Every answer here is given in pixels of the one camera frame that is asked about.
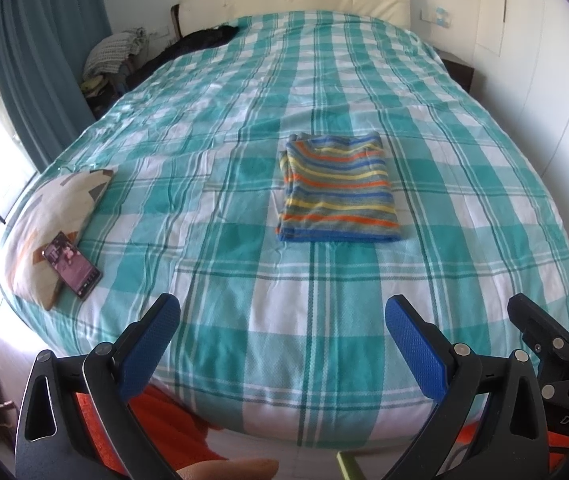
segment headboard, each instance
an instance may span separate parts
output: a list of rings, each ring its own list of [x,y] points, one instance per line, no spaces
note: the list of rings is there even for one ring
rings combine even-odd
[[[253,14],[290,10],[334,10],[371,16],[410,28],[409,0],[182,0],[171,8],[176,37]]]

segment curtain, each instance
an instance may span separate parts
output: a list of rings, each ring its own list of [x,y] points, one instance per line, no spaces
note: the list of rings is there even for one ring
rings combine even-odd
[[[39,171],[93,123],[79,83],[110,34],[103,0],[0,0],[0,94]]]

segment bed sheet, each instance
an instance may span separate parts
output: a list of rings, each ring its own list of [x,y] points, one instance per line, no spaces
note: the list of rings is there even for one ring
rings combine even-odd
[[[430,46],[336,12],[231,25],[231,43],[161,67],[40,177],[117,170],[79,244],[104,274],[88,299],[65,290],[45,312],[8,297],[47,343],[87,352],[171,292],[183,317],[156,380],[213,424],[344,449],[413,435],[431,409],[386,333],[390,296],[483,354],[523,348],[517,292],[569,329],[557,209]],[[289,135],[371,132],[403,239],[279,241]]]

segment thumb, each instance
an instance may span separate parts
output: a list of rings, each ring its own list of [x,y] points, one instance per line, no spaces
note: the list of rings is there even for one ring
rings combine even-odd
[[[184,480],[271,480],[278,472],[277,460],[264,458],[209,460],[178,470]]]

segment blue textured pad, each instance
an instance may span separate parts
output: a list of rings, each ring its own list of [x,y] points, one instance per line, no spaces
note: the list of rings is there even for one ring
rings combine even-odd
[[[425,397],[442,402],[446,395],[446,367],[413,320],[394,298],[384,313],[387,329]]]
[[[167,301],[120,365],[118,392],[123,402],[138,396],[149,384],[162,354],[180,323],[180,302],[167,295]]]

